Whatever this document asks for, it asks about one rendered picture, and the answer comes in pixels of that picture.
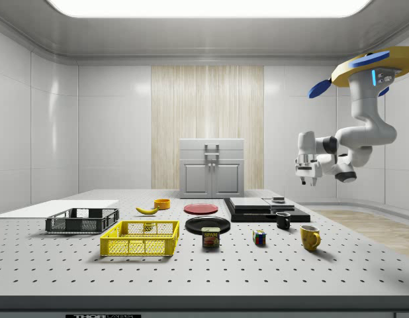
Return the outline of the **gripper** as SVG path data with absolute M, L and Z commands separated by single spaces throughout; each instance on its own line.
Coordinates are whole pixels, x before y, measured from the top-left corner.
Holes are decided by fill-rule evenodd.
M 315 186 L 317 179 L 322 177 L 322 167 L 319 161 L 299 162 L 295 160 L 295 174 L 300 178 L 302 185 L 306 184 L 305 178 L 310 178 L 310 185 Z

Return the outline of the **black mug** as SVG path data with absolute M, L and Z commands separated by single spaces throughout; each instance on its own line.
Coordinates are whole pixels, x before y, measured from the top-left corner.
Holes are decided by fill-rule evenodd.
M 287 212 L 276 212 L 277 227 L 288 230 L 291 225 L 291 214 Z

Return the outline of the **yellow mug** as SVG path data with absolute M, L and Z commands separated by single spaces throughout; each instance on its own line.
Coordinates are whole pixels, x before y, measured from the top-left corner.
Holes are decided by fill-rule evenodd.
M 315 251 L 321 243 L 320 229 L 312 225 L 300 227 L 302 245 L 306 250 Z

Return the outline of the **black stove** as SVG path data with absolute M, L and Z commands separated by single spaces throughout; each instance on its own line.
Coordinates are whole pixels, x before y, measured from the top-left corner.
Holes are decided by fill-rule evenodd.
M 277 221 L 276 212 L 287 212 L 291 215 L 291 222 L 305 222 L 311 221 L 310 215 L 300 209 L 293 208 L 281 208 L 281 209 L 236 209 L 231 203 L 230 199 L 224 199 L 225 204 L 231 214 L 231 222 L 241 223 L 275 223 Z

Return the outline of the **white cabinet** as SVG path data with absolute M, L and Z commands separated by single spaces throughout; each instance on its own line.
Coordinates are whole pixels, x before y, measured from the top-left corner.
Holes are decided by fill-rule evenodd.
M 244 139 L 181 138 L 179 181 L 182 198 L 244 195 Z

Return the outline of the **red plate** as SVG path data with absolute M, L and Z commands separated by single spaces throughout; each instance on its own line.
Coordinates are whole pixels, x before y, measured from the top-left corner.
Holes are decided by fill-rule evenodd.
M 184 212 L 192 215 L 210 215 L 217 211 L 218 207 L 209 203 L 194 203 L 184 206 Z

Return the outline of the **flat-sided can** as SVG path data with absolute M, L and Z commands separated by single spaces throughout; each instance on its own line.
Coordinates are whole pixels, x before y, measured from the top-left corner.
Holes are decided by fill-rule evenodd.
M 220 227 L 203 227 L 201 229 L 203 247 L 219 247 L 220 246 Z

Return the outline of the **black plate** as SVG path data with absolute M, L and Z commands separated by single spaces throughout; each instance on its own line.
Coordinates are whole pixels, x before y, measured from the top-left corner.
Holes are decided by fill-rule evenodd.
M 194 217 L 185 222 L 185 228 L 193 234 L 200 235 L 203 227 L 218 227 L 220 233 L 226 233 L 230 230 L 230 222 L 221 217 L 201 216 Z

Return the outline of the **yellow basket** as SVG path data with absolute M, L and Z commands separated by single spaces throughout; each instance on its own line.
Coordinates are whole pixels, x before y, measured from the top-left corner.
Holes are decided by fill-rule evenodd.
M 153 230 L 144 232 L 144 223 Z M 100 237 L 102 256 L 171 256 L 179 238 L 179 221 L 120 221 Z

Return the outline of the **dark grey basket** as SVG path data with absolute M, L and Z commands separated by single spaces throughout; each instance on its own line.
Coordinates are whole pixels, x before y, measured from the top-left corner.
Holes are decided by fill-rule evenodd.
M 71 208 L 46 219 L 51 233 L 101 233 L 119 219 L 119 209 Z

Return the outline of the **white board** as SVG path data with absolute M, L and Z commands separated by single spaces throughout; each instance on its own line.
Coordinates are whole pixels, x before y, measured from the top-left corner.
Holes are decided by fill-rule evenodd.
M 118 200 L 51 200 L 0 214 L 0 218 L 47 218 L 71 208 L 106 208 Z

